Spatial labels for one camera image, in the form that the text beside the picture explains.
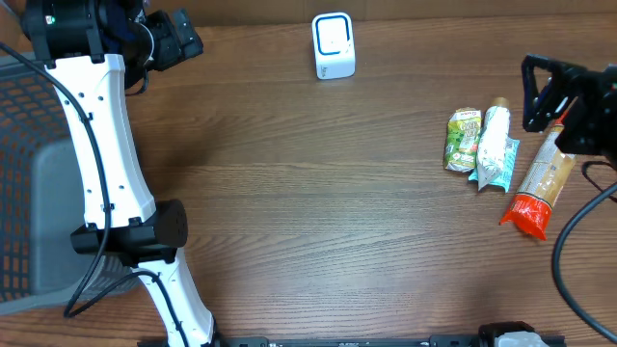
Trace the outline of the green juice carton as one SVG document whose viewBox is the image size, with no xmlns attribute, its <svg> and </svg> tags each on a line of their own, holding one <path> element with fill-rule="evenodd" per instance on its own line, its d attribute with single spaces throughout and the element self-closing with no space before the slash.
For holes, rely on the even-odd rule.
<svg viewBox="0 0 617 347">
<path fill-rule="evenodd" d="M 446 127 L 443 167 L 467 173 L 476 167 L 476 155 L 482 125 L 482 112 L 474 108 L 457 109 Z"/>
</svg>

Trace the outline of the teal wipes packet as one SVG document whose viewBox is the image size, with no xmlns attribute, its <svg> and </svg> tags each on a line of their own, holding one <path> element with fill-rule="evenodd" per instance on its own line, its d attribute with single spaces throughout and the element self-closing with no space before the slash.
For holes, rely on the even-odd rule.
<svg viewBox="0 0 617 347">
<path fill-rule="evenodd" d="M 502 172 L 496 175 L 489 183 L 489 186 L 499 187 L 508 193 L 511 186 L 511 180 L 515 169 L 517 153 L 520 141 L 508 138 L 505 147 L 504 168 Z"/>
</svg>

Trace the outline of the white cream tube gold cap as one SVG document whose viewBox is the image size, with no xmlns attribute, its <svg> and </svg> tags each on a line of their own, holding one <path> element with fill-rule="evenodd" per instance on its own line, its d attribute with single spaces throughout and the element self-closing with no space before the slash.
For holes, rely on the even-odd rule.
<svg viewBox="0 0 617 347">
<path fill-rule="evenodd" d="M 509 101 L 504 97 L 497 97 L 486 110 L 478 143 L 476 155 L 478 190 L 491 183 L 504 169 L 509 126 Z"/>
</svg>

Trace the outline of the orange pasta packet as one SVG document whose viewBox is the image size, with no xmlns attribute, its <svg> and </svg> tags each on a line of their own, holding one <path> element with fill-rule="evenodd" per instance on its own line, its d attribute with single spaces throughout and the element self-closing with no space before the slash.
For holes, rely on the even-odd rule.
<svg viewBox="0 0 617 347">
<path fill-rule="evenodd" d="M 553 124 L 499 222 L 513 223 L 519 231 L 543 241 L 548 239 L 552 210 L 577 160 L 555 144 L 564 130 L 563 120 L 564 116 Z"/>
</svg>

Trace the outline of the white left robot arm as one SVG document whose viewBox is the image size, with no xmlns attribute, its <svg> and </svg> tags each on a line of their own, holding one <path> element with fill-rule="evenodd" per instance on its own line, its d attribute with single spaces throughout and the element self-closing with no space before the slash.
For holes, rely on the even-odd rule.
<svg viewBox="0 0 617 347">
<path fill-rule="evenodd" d="M 179 200 L 156 200 L 144 179 L 126 99 L 151 71 L 203 52 L 187 12 L 148 13 L 141 1 L 34 0 L 21 17 L 33 70 L 55 88 L 67 119 L 84 191 L 84 224 L 72 248 L 94 262 L 111 255 L 140 280 L 169 346 L 213 346 L 216 324 L 195 286 Z"/>
</svg>

